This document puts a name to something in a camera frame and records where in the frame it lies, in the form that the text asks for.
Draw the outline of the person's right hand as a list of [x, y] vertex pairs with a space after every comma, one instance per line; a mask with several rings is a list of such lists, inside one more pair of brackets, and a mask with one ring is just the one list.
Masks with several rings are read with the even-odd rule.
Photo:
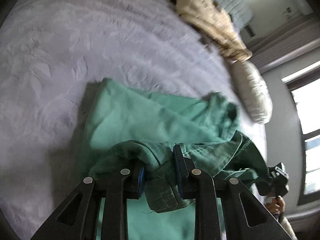
[[285, 202], [281, 196], [272, 197], [265, 207], [272, 215], [281, 215], [285, 211]]

